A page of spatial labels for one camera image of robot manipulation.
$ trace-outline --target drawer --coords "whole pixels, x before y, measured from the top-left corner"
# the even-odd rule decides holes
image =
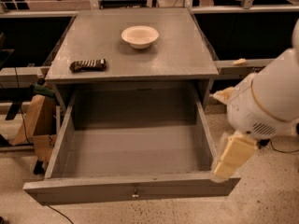
[[[43,181],[42,204],[228,195],[211,181],[215,148],[191,82],[76,86]]]

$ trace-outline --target gray tabletop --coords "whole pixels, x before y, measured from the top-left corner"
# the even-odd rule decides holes
[[[121,32],[147,25],[159,32],[147,49],[133,49]],[[107,60],[105,72],[73,74],[79,60]],[[218,74],[186,8],[120,8],[80,11],[48,72],[51,83],[105,80],[209,78]]]

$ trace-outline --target speckled floor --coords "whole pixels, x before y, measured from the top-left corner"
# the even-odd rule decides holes
[[[217,144],[234,130],[223,107],[208,108],[207,121]],[[278,149],[299,148],[298,137],[272,139]],[[0,153],[0,216],[10,224],[69,223],[29,197],[22,186],[41,179],[33,174],[32,151]],[[79,223],[299,223],[299,153],[282,154],[271,147],[258,150],[239,170],[242,178],[228,197],[56,205]]]

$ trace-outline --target white robot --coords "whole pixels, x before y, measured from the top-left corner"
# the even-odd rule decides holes
[[[236,133],[226,139],[212,170],[214,176],[227,179],[254,153],[257,142],[289,129],[299,118],[299,22],[292,48],[228,89],[224,103]]]

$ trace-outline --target white bowl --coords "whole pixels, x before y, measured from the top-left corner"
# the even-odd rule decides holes
[[[149,26],[132,26],[121,33],[121,38],[135,49],[145,49],[157,38],[159,33]]]

